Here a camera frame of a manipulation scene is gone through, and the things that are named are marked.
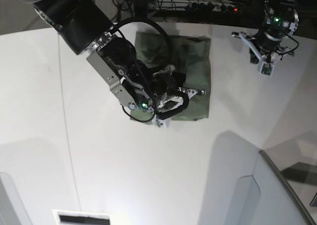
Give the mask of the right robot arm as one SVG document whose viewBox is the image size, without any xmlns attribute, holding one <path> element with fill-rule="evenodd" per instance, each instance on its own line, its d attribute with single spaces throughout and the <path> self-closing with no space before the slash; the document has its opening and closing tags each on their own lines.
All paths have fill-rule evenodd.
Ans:
<svg viewBox="0 0 317 225">
<path fill-rule="evenodd" d="M 87 61 L 109 85 L 123 111 L 144 111 L 160 119 L 187 109 L 190 99 L 205 91 L 185 87 L 186 75 L 171 62 L 172 42 L 167 33 L 146 18 L 131 17 L 113 23 L 93 0 L 20 0 L 64 39 L 72 51 L 89 52 Z M 137 58 L 136 49 L 120 32 L 134 22 L 152 26 L 167 44 L 167 57 L 149 68 Z"/>
</svg>

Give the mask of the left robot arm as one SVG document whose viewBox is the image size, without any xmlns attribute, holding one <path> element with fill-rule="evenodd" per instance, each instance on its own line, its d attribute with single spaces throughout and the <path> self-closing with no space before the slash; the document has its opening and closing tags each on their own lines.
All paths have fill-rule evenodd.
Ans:
<svg viewBox="0 0 317 225">
<path fill-rule="evenodd" d="M 299 15 L 296 0 L 264 0 L 264 21 L 258 32 L 251 37 L 251 42 L 264 57 L 272 58 L 273 54 L 283 57 L 294 55 L 299 43 L 294 40 L 293 48 L 281 46 L 285 38 L 297 30 Z"/>
</svg>

